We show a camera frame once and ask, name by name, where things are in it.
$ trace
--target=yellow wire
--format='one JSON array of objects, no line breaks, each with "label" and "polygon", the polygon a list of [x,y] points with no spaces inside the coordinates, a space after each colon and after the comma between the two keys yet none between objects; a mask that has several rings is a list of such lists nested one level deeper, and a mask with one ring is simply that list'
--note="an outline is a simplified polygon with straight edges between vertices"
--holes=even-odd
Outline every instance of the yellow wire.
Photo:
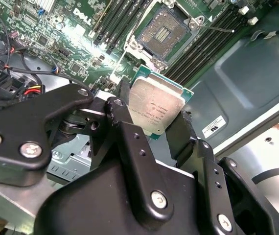
[{"label": "yellow wire", "polygon": [[34,87],[28,88],[28,90],[30,90],[30,89],[40,89],[40,88],[41,88],[41,86],[34,86]]}]

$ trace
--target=black mechanical arm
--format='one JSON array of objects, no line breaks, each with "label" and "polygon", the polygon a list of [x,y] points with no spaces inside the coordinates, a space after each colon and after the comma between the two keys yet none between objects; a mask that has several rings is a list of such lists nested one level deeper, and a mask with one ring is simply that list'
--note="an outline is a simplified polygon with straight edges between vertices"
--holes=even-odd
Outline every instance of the black mechanical arm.
[{"label": "black mechanical arm", "polygon": [[156,163],[128,91],[104,101],[70,84],[0,110],[2,184],[36,184],[52,148],[91,137],[91,172],[45,201],[34,235],[279,234],[278,212],[235,161],[215,160],[188,113],[166,131],[177,168]]}]

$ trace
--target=white label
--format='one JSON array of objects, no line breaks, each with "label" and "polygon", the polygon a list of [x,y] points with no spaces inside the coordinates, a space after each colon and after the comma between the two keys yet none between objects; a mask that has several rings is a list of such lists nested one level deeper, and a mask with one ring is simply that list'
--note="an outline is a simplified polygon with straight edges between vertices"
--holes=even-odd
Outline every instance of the white label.
[{"label": "white label", "polygon": [[219,116],[215,121],[213,121],[203,129],[205,139],[207,139],[209,136],[211,136],[213,133],[215,133],[217,130],[223,127],[225,124],[227,124],[226,121],[223,119],[222,116]]}]

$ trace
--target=motherboard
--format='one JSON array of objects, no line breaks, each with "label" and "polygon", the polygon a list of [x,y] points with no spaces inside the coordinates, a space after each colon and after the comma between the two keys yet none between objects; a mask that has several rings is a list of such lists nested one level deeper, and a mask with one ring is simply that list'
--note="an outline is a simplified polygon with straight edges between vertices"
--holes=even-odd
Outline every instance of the motherboard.
[{"label": "motherboard", "polygon": [[190,86],[270,8],[268,0],[0,0],[16,45],[46,51],[62,73],[109,92],[142,64]]}]

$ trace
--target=ram slot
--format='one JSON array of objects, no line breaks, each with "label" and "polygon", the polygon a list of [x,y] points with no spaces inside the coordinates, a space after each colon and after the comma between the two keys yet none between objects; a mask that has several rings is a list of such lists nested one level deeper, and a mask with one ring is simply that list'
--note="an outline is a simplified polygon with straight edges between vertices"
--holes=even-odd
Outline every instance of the ram slot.
[{"label": "ram slot", "polygon": [[101,14],[101,17],[99,17],[97,23],[95,24],[94,28],[93,28],[93,32],[97,32],[101,25],[102,25],[102,22],[103,22],[103,19],[105,18],[105,16],[110,12],[110,9],[112,8],[113,6],[113,2],[114,0],[110,0],[110,2],[108,3],[106,9],[104,10],[104,12]]},{"label": "ram slot", "polygon": [[125,5],[117,20],[112,23],[113,27],[110,27],[110,31],[105,34],[104,40],[106,40],[106,43],[108,43],[112,39],[112,36],[116,33],[119,27],[127,23],[126,20],[128,19],[128,16],[131,15],[134,11],[134,5],[136,4],[136,2],[136,0],[130,0],[128,4]]},{"label": "ram slot", "polygon": [[179,83],[180,84],[186,84],[186,82],[188,82],[190,80],[190,78],[192,78],[194,75],[196,75],[204,66],[206,66],[206,64],[210,61],[211,58],[213,58],[214,56],[216,56],[220,50],[223,49],[223,47],[225,47],[227,45],[227,43],[232,40],[239,32],[240,30],[243,28],[244,24],[243,23],[237,23],[237,25],[234,27],[235,29],[235,33],[233,34],[229,34],[228,36],[220,36],[219,37],[219,41],[216,42],[216,44],[214,44],[209,50],[206,50],[206,56],[205,57],[201,57],[199,58],[197,61],[195,61],[191,67],[192,69],[182,75],[179,79]]},{"label": "ram slot", "polygon": [[[229,6],[211,26],[213,27],[222,27],[226,21],[230,19],[230,16],[233,14],[233,6]],[[175,73],[180,69],[184,68],[184,65],[187,60],[197,50],[197,48],[201,47],[203,43],[208,39],[208,37],[215,32],[213,30],[207,29],[194,43],[192,43],[192,46],[184,53],[184,55],[166,72],[166,77],[173,77],[175,76]]]},{"label": "ram slot", "polygon": [[108,12],[108,15],[104,18],[104,21],[101,23],[99,29],[97,29],[96,36],[97,38],[94,41],[95,45],[98,45],[108,28],[110,27],[111,23],[115,20],[116,16],[121,12],[121,7],[126,2],[126,0],[119,0],[115,3],[113,7],[111,7],[110,11]]},{"label": "ram slot", "polygon": [[[223,28],[225,29],[234,29],[234,27],[238,24],[238,17],[230,19],[228,21],[227,25],[224,25]],[[214,31],[214,33],[211,34],[205,41],[205,43],[201,44],[200,47],[196,49],[196,51],[192,54],[191,57],[185,62],[188,64],[187,67],[184,67],[182,70],[179,70],[179,73],[176,73],[175,76],[177,76],[176,82],[179,82],[179,80],[182,80],[183,77],[186,76],[186,73],[188,73],[190,70],[194,69],[191,67],[197,61],[199,58],[206,57],[207,53],[210,52],[210,50],[220,42],[221,37],[226,37],[228,35],[231,35],[234,33],[225,33],[225,32],[220,32],[220,31]]]},{"label": "ram slot", "polygon": [[140,13],[140,11],[142,13],[145,11],[145,9],[147,7],[146,2],[147,2],[146,0],[137,1],[137,4],[134,5],[133,11],[130,12],[130,14],[128,14],[125,21],[123,20],[123,22],[126,22],[126,23],[122,23],[123,27],[120,28],[120,30],[110,39],[110,41],[108,43],[108,45],[109,45],[109,47],[107,49],[108,54],[111,54],[113,49],[116,48],[117,44],[120,41],[121,36],[126,34],[126,30],[129,28],[132,20]]}]

